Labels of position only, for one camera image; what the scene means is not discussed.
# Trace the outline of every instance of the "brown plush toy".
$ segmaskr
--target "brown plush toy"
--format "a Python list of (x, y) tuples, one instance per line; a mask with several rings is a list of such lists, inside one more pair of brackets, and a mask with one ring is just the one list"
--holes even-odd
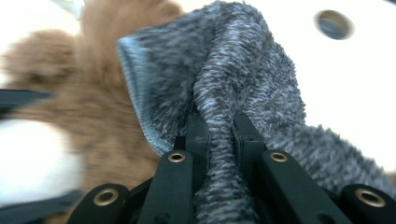
[[(131, 189), (153, 176), (159, 157), (134, 113), (116, 42), (180, 15), (165, 0), (91, 0), (78, 35), (38, 31), (12, 46), (4, 55), (7, 88), (55, 97), (0, 120), (0, 170), (10, 172), (0, 172), (0, 207), (104, 183)], [(47, 221), (65, 223), (68, 215)]]

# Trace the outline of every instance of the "gray fuzzy cloth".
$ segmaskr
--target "gray fuzzy cloth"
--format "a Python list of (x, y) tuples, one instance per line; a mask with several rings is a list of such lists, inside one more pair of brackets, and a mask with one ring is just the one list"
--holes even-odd
[(373, 161), (331, 131), (304, 124), (294, 65), (262, 14), (216, 2), (119, 41), (121, 64), (145, 136), (160, 155), (185, 133), (196, 104), (210, 136), (209, 170), (194, 195), (196, 223), (255, 223), (233, 154), (233, 114), (250, 117), (270, 149), (289, 152), (329, 190), (362, 183), (396, 199)]

